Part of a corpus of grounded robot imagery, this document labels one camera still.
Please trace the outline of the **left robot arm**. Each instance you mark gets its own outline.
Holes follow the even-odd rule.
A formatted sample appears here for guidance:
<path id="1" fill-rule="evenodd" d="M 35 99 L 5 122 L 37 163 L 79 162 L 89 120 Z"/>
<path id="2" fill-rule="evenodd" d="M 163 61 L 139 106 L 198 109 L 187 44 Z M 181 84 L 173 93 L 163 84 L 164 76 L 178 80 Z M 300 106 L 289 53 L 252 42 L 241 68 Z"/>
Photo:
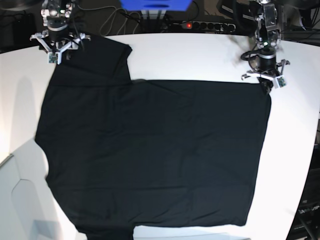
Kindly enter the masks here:
<path id="1" fill-rule="evenodd" d="M 270 0 L 257 0 L 249 6 L 256 23 L 253 35 L 255 46 L 240 56 L 240 59 L 247 61 L 251 68 L 241 76 L 241 79 L 257 78 L 262 92 L 268 95 L 272 88 L 283 88 L 287 85 L 284 69 L 291 63 L 286 59 L 277 62 L 280 30 L 275 4 Z"/>

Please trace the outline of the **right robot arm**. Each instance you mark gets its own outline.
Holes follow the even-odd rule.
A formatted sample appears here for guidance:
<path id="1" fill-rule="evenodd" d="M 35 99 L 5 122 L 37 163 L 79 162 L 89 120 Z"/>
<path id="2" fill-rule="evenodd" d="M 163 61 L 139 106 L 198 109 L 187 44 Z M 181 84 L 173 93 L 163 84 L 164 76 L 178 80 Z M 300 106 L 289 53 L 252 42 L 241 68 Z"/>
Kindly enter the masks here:
<path id="1" fill-rule="evenodd" d="M 46 29 L 32 34 L 29 39 L 39 43 L 39 48 L 47 53 L 49 64 L 61 64 L 63 53 L 70 55 L 70 51 L 84 49 L 84 40 L 91 40 L 90 35 L 77 30 L 73 18 L 75 6 L 75 0 L 45 0 L 42 3 L 40 14 Z"/>

